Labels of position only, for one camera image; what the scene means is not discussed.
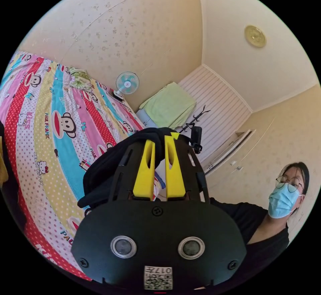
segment blue surgical mask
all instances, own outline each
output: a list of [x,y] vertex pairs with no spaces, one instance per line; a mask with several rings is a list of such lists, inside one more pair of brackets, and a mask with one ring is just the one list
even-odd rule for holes
[[269,197],[268,213],[272,218],[283,218],[289,215],[300,195],[299,191],[289,183],[279,183]]

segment printed number label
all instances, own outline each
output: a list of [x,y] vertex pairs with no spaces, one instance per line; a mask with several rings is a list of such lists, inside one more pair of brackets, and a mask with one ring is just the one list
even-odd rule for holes
[[144,289],[148,289],[148,290],[173,289],[172,267],[145,266]]

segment ceiling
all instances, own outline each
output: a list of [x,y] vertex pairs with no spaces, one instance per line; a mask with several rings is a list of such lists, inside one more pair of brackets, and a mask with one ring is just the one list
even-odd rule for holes
[[[318,83],[314,68],[290,29],[259,0],[201,0],[202,63],[219,74],[258,111]],[[250,45],[247,25],[261,29],[267,44]]]

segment bedspread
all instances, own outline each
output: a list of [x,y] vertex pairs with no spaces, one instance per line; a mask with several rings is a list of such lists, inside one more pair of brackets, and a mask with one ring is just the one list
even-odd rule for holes
[[[69,86],[68,67],[32,53],[17,52],[0,84],[0,121],[24,234],[45,257],[89,279],[71,254],[85,209],[83,176],[109,147],[144,128],[126,101],[91,79],[92,91]],[[154,198],[161,189],[155,178]]]

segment yellow plastic part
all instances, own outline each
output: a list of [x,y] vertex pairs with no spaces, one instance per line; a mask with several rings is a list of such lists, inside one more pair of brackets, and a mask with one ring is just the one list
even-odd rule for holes
[[172,137],[174,137],[174,139],[178,139],[178,136],[180,135],[178,132],[171,132]]
[[186,191],[173,135],[165,136],[165,170],[167,198],[177,198],[185,196]]
[[133,194],[139,198],[153,200],[155,177],[155,143],[147,140],[137,173]]

